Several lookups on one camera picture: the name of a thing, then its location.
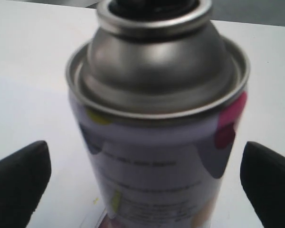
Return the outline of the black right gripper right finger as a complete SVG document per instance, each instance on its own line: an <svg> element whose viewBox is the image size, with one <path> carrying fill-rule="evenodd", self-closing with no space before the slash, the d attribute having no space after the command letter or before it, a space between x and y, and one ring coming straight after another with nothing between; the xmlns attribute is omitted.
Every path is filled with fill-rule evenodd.
<svg viewBox="0 0 285 228"><path fill-rule="evenodd" d="M247 142L240 181L263 227L285 228L285 157L257 142Z"/></svg>

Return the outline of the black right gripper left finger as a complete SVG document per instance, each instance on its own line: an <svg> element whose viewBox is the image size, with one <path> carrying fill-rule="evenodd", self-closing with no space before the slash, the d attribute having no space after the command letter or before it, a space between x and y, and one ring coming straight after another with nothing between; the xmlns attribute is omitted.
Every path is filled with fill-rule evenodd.
<svg viewBox="0 0 285 228"><path fill-rule="evenodd" d="M36 141L0 160L0 228L25 228L51 176L46 141Z"/></svg>

